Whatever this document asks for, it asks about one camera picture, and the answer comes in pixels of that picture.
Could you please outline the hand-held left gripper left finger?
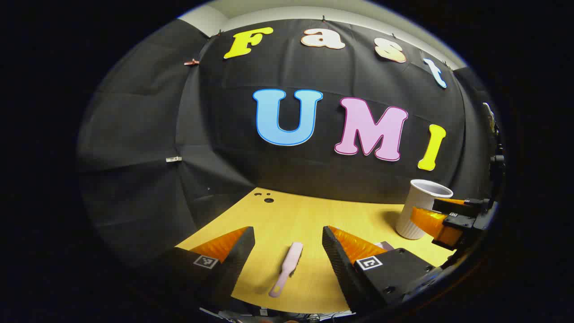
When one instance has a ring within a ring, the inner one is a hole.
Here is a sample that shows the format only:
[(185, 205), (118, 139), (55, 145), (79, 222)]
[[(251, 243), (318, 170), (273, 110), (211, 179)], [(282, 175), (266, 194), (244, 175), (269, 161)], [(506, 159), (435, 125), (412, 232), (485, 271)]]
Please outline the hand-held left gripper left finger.
[(193, 249), (173, 247), (136, 268), (142, 286), (178, 311), (224, 310), (256, 243), (243, 227)]

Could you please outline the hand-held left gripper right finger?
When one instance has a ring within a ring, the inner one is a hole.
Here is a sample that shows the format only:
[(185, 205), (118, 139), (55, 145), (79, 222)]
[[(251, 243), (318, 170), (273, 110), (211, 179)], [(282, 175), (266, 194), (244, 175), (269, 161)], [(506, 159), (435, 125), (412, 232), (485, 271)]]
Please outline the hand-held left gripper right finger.
[(383, 249), (333, 226), (322, 229), (322, 246), (352, 312), (395, 307), (443, 273), (404, 248)]

